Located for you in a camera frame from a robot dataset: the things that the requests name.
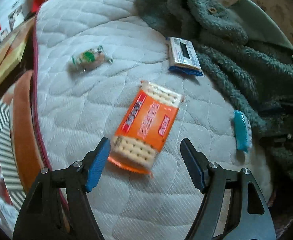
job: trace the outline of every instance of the green and clear candy wrapper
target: green and clear candy wrapper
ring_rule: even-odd
[[[98,46],[96,49],[89,49],[81,53],[78,57],[71,57],[72,63],[78,70],[83,72],[86,70],[93,70],[99,67],[104,62],[112,63],[112,58],[108,57],[102,45]]]

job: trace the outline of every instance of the button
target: button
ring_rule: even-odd
[[[208,8],[208,11],[209,11],[210,13],[212,13],[212,14],[217,13],[217,9],[214,8],[214,7],[209,7],[209,8]]]

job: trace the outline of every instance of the quilted fabric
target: quilted fabric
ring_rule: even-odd
[[[136,16],[133,1],[49,0],[42,5],[35,66],[40,132],[52,168],[63,169],[81,160],[102,137],[112,137],[141,80],[184,94],[152,168],[154,178],[108,163],[88,194],[106,240],[180,240],[202,201],[179,153],[183,138],[226,169],[251,169],[266,199],[272,191],[270,170],[257,145],[248,155],[236,152],[233,108],[207,77],[168,71],[165,38]],[[112,65],[82,74],[70,69],[72,55],[100,44],[114,59]],[[217,233],[223,230],[227,206]]]

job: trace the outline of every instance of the white quilted mattress pad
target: white quilted mattress pad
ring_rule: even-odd
[[[64,169],[82,160],[102,137],[112,138],[141,80],[183,94],[185,100],[152,168],[154,177],[107,163],[98,186],[87,195],[106,240],[182,240],[203,198],[180,155],[183,138],[225,169],[249,168],[267,200],[270,170],[258,145],[247,155],[237,153],[233,108],[209,78],[168,71],[165,37],[136,16],[133,1],[49,0],[42,5],[35,31],[38,136],[52,169]],[[70,72],[72,55],[100,44],[114,59],[111,65]],[[223,231],[227,210],[225,201],[216,233]]]

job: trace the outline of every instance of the mattress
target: mattress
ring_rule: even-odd
[[[88,200],[106,240],[180,240],[186,237],[203,195],[195,189],[179,152],[189,138],[209,161],[239,171],[249,168],[266,200],[270,169],[257,144],[236,151],[234,109],[207,77],[168,71],[168,47],[136,16],[134,0],[49,0],[36,16],[34,122],[43,159],[53,170],[82,160],[102,137],[111,138],[141,80],[185,96],[153,178],[107,163]],[[79,73],[71,56],[102,45],[113,63]],[[223,204],[216,233],[223,231]]]

